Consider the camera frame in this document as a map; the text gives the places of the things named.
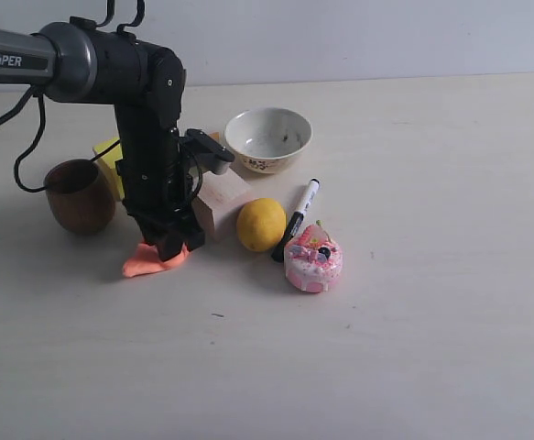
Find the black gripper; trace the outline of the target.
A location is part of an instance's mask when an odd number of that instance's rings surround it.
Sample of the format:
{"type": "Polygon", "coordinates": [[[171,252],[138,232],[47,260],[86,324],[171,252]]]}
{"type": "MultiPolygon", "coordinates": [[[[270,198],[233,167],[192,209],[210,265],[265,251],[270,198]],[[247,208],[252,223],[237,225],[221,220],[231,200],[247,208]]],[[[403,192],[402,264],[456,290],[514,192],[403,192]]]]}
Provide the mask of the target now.
{"type": "Polygon", "coordinates": [[[124,188],[122,205],[161,261],[177,257],[183,246],[194,250],[205,244],[205,232],[192,207],[202,188],[200,167],[192,167],[189,158],[179,158],[159,176],[145,173],[138,179],[129,173],[126,159],[115,167],[124,188]]]}

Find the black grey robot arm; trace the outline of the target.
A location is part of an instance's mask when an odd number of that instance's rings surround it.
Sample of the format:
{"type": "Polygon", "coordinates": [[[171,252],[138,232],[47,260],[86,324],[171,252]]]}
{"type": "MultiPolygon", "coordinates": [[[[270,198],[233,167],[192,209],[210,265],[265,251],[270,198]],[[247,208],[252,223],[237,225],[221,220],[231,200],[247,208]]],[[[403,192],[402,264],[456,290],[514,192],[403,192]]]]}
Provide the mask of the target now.
{"type": "Polygon", "coordinates": [[[26,99],[113,107],[123,204],[162,261],[204,242],[191,208],[202,178],[190,176],[202,165],[178,129],[185,80],[171,49],[123,27],[73,16],[33,34],[0,29],[0,83],[28,85],[26,99]]]}

